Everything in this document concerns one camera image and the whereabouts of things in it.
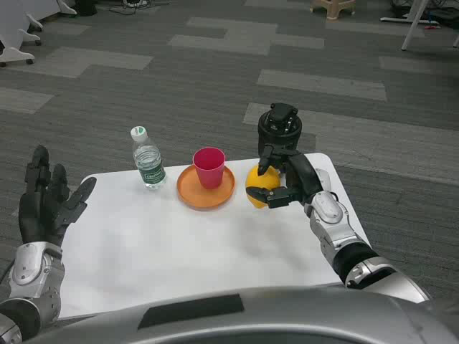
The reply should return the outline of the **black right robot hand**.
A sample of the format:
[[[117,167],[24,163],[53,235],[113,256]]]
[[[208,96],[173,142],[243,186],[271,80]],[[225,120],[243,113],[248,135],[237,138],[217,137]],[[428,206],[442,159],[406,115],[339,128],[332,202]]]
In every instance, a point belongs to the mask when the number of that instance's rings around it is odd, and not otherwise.
[[[316,170],[306,156],[298,150],[289,150],[281,145],[265,144],[257,174],[262,176],[270,166],[285,167],[286,186],[273,190],[257,186],[246,188],[248,196],[267,204],[270,209],[288,206],[294,201],[298,201],[302,206],[312,204],[313,197],[323,191]]]

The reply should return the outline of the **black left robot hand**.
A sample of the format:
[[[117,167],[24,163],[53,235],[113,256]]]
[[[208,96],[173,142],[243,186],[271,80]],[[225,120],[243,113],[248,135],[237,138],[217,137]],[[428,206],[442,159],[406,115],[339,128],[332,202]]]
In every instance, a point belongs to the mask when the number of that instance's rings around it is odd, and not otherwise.
[[[27,164],[24,181],[26,191],[19,201],[22,241],[49,242],[60,247],[69,225],[86,210],[97,179],[90,177],[71,192],[65,167],[57,164],[50,170],[49,152],[38,145]]]

